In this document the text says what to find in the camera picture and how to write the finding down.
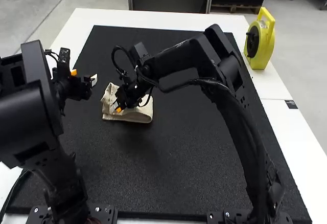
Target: towel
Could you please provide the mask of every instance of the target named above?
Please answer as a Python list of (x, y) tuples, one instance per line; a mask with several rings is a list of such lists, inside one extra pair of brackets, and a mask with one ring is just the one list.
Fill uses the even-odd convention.
[[(127, 122), (135, 122), (135, 123), (150, 123), (153, 117), (153, 99), (150, 96), (150, 100), (148, 104), (144, 107), (135, 107), (132, 109), (125, 109), (120, 113), (117, 113), (115, 110), (110, 112), (110, 108), (112, 104), (116, 100), (115, 93), (118, 90), (118, 86), (114, 85), (113, 83), (109, 83), (107, 86), (104, 95), (101, 99), (102, 102), (102, 119), (103, 120), (120, 120), (120, 121), (127, 121)], [(149, 95), (145, 95), (142, 98), (142, 102), (140, 106), (144, 105), (147, 101)]]

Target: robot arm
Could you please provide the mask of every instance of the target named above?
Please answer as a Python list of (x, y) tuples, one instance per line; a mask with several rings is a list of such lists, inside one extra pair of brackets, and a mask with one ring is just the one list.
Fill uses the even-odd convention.
[(59, 142), (65, 100), (88, 99), (92, 78), (81, 80), (69, 69), (62, 49), (51, 75), (40, 41), (21, 45), (21, 54), (0, 59), (0, 160), (38, 175), (53, 221), (84, 223), (87, 194), (74, 162)]
[[(114, 60), (114, 53), (123, 50), (135, 68), (137, 78), (131, 80)], [(260, 135), (246, 109), (246, 92), (241, 75), (240, 59), (218, 25), (198, 36), (183, 41), (151, 57), (142, 43), (130, 51), (113, 50), (113, 63), (124, 80), (116, 92), (113, 108), (117, 112), (139, 105), (145, 93), (154, 86), (169, 93), (187, 85), (199, 85), (222, 114), (240, 157), (253, 205), (248, 220), (275, 223), (284, 196), (284, 187), (269, 158)], [(160, 78), (196, 68), (199, 78), (164, 88)]]

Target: yellow reel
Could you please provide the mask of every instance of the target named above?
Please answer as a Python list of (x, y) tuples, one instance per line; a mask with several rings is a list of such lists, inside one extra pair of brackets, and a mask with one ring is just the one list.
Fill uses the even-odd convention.
[(266, 68), (275, 46), (275, 19), (264, 7), (261, 7), (256, 21), (246, 33), (244, 54), (252, 69)]

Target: black mat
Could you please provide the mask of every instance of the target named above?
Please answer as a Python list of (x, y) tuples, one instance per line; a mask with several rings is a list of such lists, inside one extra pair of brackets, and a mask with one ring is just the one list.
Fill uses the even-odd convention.
[[(199, 87), (167, 95), (155, 89), (151, 124), (102, 121), (100, 99), (109, 82), (120, 84), (110, 60), (115, 45), (127, 48), (142, 41), (155, 54), (197, 34), (95, 26), (75, 65), (79, 75), (98, 73), (89, 101), (68, 101), (61, 142), (77, 153), (90, 201), (120, 211), (202, 215), (225, 207), (251, 208), (242, 166), (227, 127)], [(232, 34), (228, 38), (236, 46)], [(117, 53), (119, 63), (128, 60)], [(285, 182), (282, 210), (295, 223), (311, 223), (294, 179), (244, 69), (250, 112), (272, 160)], [(196, 71), (172, 75), (163, 85), (196, 77)], [(24, 212), (44, 204), (43, 184), (26, 183), (10, 211)]]

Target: gray floor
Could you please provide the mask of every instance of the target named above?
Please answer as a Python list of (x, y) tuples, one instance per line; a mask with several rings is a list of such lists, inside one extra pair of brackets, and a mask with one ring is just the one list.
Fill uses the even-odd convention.
[[(272, 62), (327, 152), (327, 11), (317, 9), (318, 0), (265, 0), (264, 6), (276, 19)], [(127, 0), (0, 0), (0, 56), (26, 40), (48, 48), (76, 7), (128, 9)], [(241, 14), (249, 23), (256, 18)]]

